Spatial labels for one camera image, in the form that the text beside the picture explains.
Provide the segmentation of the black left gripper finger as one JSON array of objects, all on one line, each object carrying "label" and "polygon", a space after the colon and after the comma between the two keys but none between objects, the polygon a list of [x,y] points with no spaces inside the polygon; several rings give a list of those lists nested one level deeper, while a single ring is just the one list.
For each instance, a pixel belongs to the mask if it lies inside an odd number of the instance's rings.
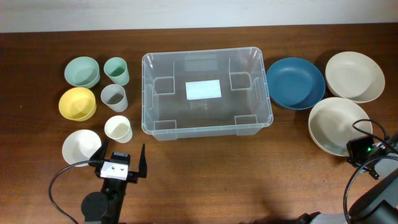
[{"label": "black left gripper finger", "polygon": [[141,155],[139,159],[139,171],[138,171],[139,178],[146,178],[147,177],[147,162],[146,162],[146,146],[145,144],[142,145]]},{"label": "black left gripper finger", "polygon": [[94,154],[89,159],[89,166],[96,167],[104,162],[106,150],[108,148],[109,139],[105,139],[102,145],[94,152]]}]

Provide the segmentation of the white small bowl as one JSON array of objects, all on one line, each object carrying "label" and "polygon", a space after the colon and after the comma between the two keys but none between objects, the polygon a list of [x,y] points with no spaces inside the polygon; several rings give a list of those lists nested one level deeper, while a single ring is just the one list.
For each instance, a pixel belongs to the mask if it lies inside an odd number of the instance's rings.
[{"label": "white small bowl", "polygon": [[72,165],[89,160],[100,147],[101,139],[94,131],[81,129],[71,133],[63,142],[62,156]]}]

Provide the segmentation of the beige bowl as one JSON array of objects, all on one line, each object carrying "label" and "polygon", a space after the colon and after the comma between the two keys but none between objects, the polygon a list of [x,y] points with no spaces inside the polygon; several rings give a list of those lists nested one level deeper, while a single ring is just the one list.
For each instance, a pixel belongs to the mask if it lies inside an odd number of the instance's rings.
[{"label": "beige bowl", "polygon": [[382,69],[372,58],[350,51],[329,59],[325,78],[332,94],[358,104],[377,99],[386,84]]},{"label": "beige bowl", "polygon": [[308,130],[314,143],[334,156],[349,156],[346,144],[352,139],[364,136],[352,124],[369,116],[356,103],[338,97],[318,102],[308,118]]}]

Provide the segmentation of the yellow small bowl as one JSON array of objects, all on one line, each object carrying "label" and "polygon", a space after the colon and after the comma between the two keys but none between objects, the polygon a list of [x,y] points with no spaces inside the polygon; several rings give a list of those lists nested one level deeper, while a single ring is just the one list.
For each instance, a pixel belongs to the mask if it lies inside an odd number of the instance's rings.
[{"label": "yellow small bowl", "polygon": [[60,114],[72,121],[86,121],[96,112],[94,93],[84,87],[74,87],[66,91],[58,102]]}]

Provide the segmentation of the blue bowl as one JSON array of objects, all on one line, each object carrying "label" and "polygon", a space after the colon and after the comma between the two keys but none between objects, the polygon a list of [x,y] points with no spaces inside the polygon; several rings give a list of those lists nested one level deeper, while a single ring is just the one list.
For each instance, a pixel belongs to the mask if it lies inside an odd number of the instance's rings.
[{"label": "blue bowl", "polygon": [[272,100],[290,110],[312,108],[326,92],[321,71],[302,58],[288,57],[274,62],[266,78]]}]

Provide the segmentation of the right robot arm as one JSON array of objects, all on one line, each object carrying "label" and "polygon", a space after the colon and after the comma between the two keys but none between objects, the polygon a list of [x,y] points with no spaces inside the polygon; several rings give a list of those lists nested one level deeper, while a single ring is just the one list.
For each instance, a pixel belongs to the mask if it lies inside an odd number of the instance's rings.
[{"label": "right robot arm", "polygon": [[[364,136],[348,141],[346,146],[347,161],[357,170],[344,192],[343,213],[304,213],[295,223],[397,223],[397,136],[379,143]],[[366,172],[379,182],[348,207],[348,192],[355,177]]]}]

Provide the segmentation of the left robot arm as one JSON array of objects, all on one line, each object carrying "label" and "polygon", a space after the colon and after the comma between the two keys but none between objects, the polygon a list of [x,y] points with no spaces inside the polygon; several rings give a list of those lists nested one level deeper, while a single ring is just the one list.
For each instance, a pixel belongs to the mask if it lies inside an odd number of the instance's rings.
[{"label": "left robot arm", "polygon": [[95,168],[95,175],[103,179],[99,192],[88,194],[81,203],[81,212],[85,223],[118,223],[128,183],[136,184],[140,178],[147,177],[145,146],[142,146],[139,170],[130,171],[131,156],[113,152],[105,158],[109,140],[97,149],[89,158],[89,166]]}]

